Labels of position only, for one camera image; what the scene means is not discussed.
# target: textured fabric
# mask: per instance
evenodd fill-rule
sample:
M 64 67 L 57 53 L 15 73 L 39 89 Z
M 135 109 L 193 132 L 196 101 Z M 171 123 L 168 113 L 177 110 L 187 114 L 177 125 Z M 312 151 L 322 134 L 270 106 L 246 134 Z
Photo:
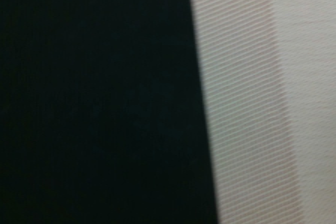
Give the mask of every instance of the textured fabric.
M 336 2 L 193 0 L 220 223 L 336 221 Z

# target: diagonal texture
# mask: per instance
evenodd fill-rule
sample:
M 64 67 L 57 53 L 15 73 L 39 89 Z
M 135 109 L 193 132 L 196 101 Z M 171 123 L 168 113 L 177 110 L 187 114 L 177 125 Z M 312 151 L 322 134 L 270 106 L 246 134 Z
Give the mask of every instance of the diagonal texture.
M 192 3 L 219 220 L 225 224 L 300 224 L 271 1 Z

